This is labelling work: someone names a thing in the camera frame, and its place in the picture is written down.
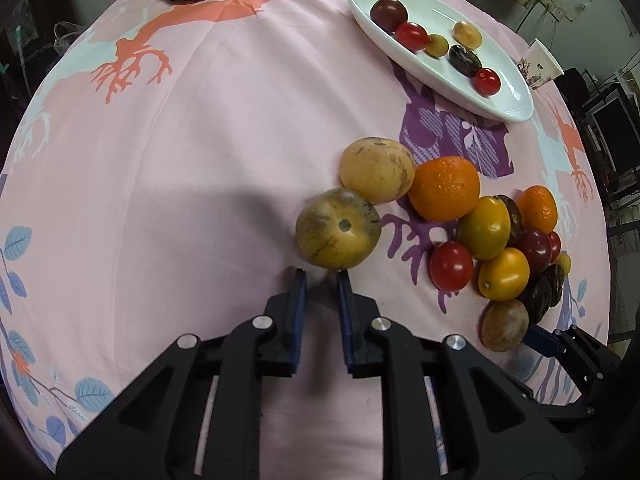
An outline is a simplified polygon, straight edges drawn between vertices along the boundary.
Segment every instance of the white oval plate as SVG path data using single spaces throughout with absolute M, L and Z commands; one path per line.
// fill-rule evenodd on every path
M 502 81 L 500 91 L 491 97 L 480 95 L 473 80 L 453 68 L 447 54 L 435 59 L 420 51 L 411 53 L 373 23 L 371 7 L 378 0 L 349 0 L 351 10 L 365 34 L 391 59 L 415 78 L 467 110 L 493 120 L 521 123 L 533 115 L 533 99 L 522 74 L 507 53 L 481 28 L 482 45 L 476 49 L 482 66 L 495 70 Z M 453 26 L 468 18 L 438 0 L 400 0 L 409 13 L 409 21 L 422 25 L 429 34 L 440 34 L 453 46 Z

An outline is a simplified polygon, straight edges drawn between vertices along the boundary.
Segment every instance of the metal screw head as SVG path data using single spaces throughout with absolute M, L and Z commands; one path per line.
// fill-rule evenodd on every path
M 254 320 L 251 322 L 251 324 L 254 326 L 254 328 L 257 328 L 258 330 L 267 330 L 268 328 L 271 328 L 271 325 L 273 324 L 273 319 L 271 319 L 269 316 L 257 316 L 254 317 Z
M 183 350 L 193 348 L 198 344 L 198 338 L 193 334 L 184 334 L 178 338 L 178 346 Z
M 371 327 L 373 330 L 378 330 L 379 332 L 386 332 L 391 328 L 391 320 L 386 317 L 377 317 L 371 321 Z
M 446 343 L 452 350 L 462 350 L 466 346 L 466 339 L 460 334 L 452 334 L 447 337 Z

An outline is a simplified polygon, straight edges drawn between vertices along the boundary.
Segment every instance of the purple tree print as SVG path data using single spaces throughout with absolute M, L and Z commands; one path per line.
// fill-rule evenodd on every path
M 513 163 L 504 145 L 504 136 L 508 133 L 504 123 L 487 124 L 483 118 L 474 116 L 474 122 L 462 120 L 446 110 L 437 110 L 435 95 L 428 86 L 423 85 L 418 92 L 409 81 L 406 72 L 392 62 L 394 75 L 402 85 L 409 102 L 406 105 L 399 141 L 413 154 L 416 164 L 445 155 L 464 156 L 478 171 L 489 178 L 498 178 L 513 173 Z M 393 258 L 402 245 L 402 228 L 409 227 L 407 241 L 416 243 L 402 254 L 402 261 L 411 260 L 410 272 L 414 285 L 418 283 L 418 271 L 424 255 L 433 249 L 430 233 L 434 228 L 443 228 L 447 238 L 453 238 L 455 222 L 428 222 L 416 213 L 406 197 L 398 200 L 398 205 L 407 213 L 408 220 L 387 214 L 382 225 L 394 226 L 394 238 L 388 250 Z M 445 296 L 440 293 L 438 304 L 446 312 Z

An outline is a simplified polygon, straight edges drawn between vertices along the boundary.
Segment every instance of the dark purple fruit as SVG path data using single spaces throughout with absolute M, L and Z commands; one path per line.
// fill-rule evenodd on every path
M 453 67 L 467 77 L 473 77 L 482 68 L 476 53 L 463 45 L 454 45 L 449 50 L 449 61 Z
M 393 34 L 396 28 L 406 22 L 409 15 L 398 0 L 378 0 L 371 7 L 369 17 L 387 34 Z
M 540 229 L 526 229 L 516 246 L 527 258 L 532 276 L 542 273 L 551 263 L 551 240 Z
M 550 266 L 542 273 L 551 285 L 551 307 L 560 303 L 562 298 L 562 287 L 564 285 L 564 270 L 558 264 Z
M 507 242 L 507 247 L 517 247 L 518 240 L 520 239 L 520 235 L 523 230 L 520 208 L 518 207 L 518 204 L 515 203 L 515 200 L 506 195 L 496 195 L 494 198 L 501 200 L 501 202 L 507 206 L 507 211 L 509 212 L 509 218 L 511 220 L 511 234 L 509 236 L 509 241 Z
M 542 321 L 546 311 L 551 308 L 552 298 L 553 291 L 545 276 L 533 277 L 527 288 L 518 296 L 518 300 L 522 302 L 529 313 L 531 324 L 538 324 Z

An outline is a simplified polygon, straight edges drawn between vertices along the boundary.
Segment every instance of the red cherry tomato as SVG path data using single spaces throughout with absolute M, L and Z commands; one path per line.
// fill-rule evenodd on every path
M 560 247 L 562 243 L 560 241 L 558 233 L 556 233 L 555 231 L 551 231 L 549 233 L 549 240 L 551 240 L 551 262 L 553 263 L 558 259 L 558 256 L 560 255 Z
M 502 83 L 500 77 L 490 68 L 481 68 L 474 76 L 476 90 L 483 96 L 496 95 L 500 91 Z
M 437 246 L 429 259 L 429 276 L 433 285 L 446 292 L 463 288 L 474 273 L 474 261 L 469 250 L 458 242 Z
M 429 43 L 429 35 L 417 23 L 403 23 L 396 28 L 396 40 L 411 52 L 424 49 Z

